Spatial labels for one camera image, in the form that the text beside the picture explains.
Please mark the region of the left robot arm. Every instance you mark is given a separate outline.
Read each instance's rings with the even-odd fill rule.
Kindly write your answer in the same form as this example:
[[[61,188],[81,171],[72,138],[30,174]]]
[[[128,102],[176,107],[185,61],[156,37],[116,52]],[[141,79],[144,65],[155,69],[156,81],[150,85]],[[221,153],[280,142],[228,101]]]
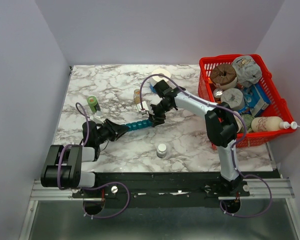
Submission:
[[[97,197],[101,185],[96,182],[95,173],[82,170],[82,163],[96,161],[100,156],[100,145],[107,141],[115,142],[129,129],[128,126],[116,124],[109,119],[103,123],[84,122],[81,144],[50,146],[40,176],[41,185],[60,190],[83,188],[89,197]]]

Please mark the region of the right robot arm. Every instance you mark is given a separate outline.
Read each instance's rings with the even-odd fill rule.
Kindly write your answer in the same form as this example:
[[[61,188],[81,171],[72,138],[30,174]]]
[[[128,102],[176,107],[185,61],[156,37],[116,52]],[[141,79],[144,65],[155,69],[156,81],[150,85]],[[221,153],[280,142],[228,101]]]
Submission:
[[[171,88],[164,80],[153,87],[161,101],[150,105],[149,121],[152,127],[164,124],[171,109],[184,109],[205,120],[206,133],[216,146],[220,161],[220,177],[216,182],[218,193],[231,196],[243,180],[237,166],[237,131],[235,113],[226,103],[217,104],[200,99],[183,87]]]

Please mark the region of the teal weekly pill organizer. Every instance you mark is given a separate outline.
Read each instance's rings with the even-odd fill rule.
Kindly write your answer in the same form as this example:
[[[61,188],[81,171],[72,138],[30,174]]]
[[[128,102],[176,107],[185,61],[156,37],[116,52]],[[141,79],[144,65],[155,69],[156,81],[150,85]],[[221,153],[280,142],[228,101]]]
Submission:
[[[152,127],[152,122],[149,119],[135,121],[125,124],[129,128],[129,132]]]

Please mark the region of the white pill bottle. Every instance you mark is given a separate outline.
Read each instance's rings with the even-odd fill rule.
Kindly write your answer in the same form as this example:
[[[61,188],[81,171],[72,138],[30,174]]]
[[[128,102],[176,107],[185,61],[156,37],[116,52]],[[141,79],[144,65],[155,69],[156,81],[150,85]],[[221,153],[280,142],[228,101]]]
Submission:
[[[160,143],[156,148],[156,155],[159,158],[165,158],[167,156],[167,153],[168,153],[167,145],[164,143]]]

